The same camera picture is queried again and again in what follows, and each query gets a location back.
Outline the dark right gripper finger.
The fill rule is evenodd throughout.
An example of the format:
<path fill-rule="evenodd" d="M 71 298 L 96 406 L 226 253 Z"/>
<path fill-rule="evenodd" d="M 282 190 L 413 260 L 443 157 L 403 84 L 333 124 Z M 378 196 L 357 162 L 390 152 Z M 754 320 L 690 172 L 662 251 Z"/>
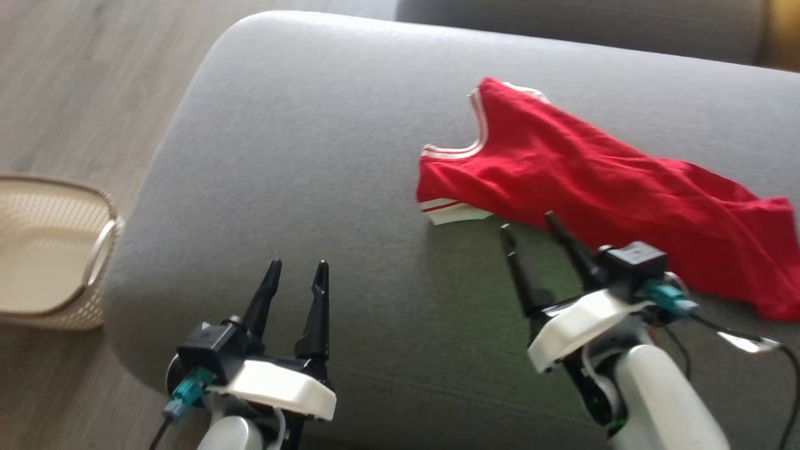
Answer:
<path fill-rule="evenodd" d="M 603 289 L 605 274 L 597 264 L 594 253 L 572 234 L 554 211 L 546 213 L 545 220 L 552 238 L 568 256 L 585 293 Z"/>
<path fill-rule="evenodd" d="M 536 274 L 524 267 L 522 254 L 518 249 L 517 239 L 511 231 L 511 225 L 503 224 L 500 227 L 500 240 L 522 313 L 531 320 L 542 316 L 543 311 L 555 303 L 554 294 L 538 279 Z"/>

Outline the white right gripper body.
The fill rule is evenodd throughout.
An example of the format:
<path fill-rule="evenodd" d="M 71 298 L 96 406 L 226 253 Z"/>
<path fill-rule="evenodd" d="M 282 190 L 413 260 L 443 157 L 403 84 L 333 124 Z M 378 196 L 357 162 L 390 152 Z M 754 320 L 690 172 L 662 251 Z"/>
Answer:
<path fill-rule="evenodd" d="M 527 349 L 538 373 L 566 371 L 586 413 L 607 431 L 617 430 L 626 419 L 613 381 L 614 363 L 631 348 L 653 343 L 637 315 L 643 307 L 626 304 L 606 289 L 584 294 L 565 306 L 546 308 Z"/>

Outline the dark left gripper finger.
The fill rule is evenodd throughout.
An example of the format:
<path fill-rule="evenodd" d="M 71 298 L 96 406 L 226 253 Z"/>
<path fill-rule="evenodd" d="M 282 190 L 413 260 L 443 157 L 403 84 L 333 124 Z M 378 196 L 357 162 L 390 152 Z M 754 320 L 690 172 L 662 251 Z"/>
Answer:
<path fill-rule="evenodd" d="M 304 371 L 312 377 L 328 376 L 329 359 L 329 263 L 320 260 L 312 279 L 312 303 L 294 355 L 305 361 Z"/>
<path fill-rule="evenodd" d="M 272 300 L 278 291 L 282 267 L 282 260 L 271 261 L 242 318 L 242 329 L 245 330 L 246 342 L 244 353 L 246 355 L 260 355 L 265 349 L 263 335 Z"/>

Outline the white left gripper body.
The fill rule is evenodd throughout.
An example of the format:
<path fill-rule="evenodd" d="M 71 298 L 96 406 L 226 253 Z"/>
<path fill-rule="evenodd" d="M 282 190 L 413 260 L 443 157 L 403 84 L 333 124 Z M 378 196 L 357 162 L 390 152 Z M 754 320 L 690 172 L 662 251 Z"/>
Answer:
<path fill-rule="evenodd" d="M 245 361 L 229 384 L 209 388 L 209 448 L 298 449 L 306 422 L 332 421 L 337 400 L 302 371 Z"/>

